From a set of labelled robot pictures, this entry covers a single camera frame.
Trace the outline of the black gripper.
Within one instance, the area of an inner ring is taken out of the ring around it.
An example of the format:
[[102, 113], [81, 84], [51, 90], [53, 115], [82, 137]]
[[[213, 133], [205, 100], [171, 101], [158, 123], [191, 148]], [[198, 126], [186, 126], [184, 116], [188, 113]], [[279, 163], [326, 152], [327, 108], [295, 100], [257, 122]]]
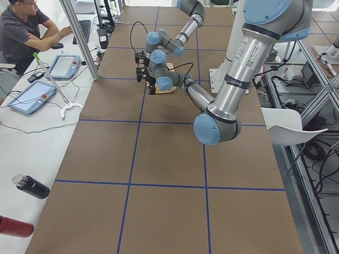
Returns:
[[155, 95], [156, 93], [156, 79], [150, 75], [146, 75], [146, 85], [149, 87], [149, 95]]
[[143, 57], [143, 60], [144, 60], [144, 66], [149, 66], [149, 62], [150, 62], [150, 56], [151, 56], [151, 53], [144, 50], [142, 52], [142, 57]]

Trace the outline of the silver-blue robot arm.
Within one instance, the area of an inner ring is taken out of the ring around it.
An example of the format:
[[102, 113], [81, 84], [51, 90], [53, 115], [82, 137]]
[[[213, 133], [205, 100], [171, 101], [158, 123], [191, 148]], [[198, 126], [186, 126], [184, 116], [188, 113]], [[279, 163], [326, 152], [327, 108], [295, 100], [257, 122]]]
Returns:
[[164, 29], [148, 32], [146, 46], [142, 53], [145, 67], [148, 67], [151, 54], [162, 47], [176, 57], [184, 52], [184, 46], [192, 34], [203, 25], [205, 10], [199, 1], [177, 1], [177, 8], [190, 17], [190, 20], [181, 29], [175, 38], [171, 38]]
[[237, 17], [243, 17], [242, 39], [216, 97], [212, 97], [189, 74], [170, 71], [166, 53], [179, 57], [189, 37], [203, 25], [205, 11], [198, 1], [178, 1], [177, 7], [190, 20], [175, 38], [164, 30], [149, 32], [143, 58], [146, 73], [160, 90], [178, 86], [201, 110], [194, 120], [196, 138], [214, 145], [236, 138], [241, 130], [237, 109], [254, 76], [278, 42], [297, 41], [310, 32], [312, 1], [240, 1]]

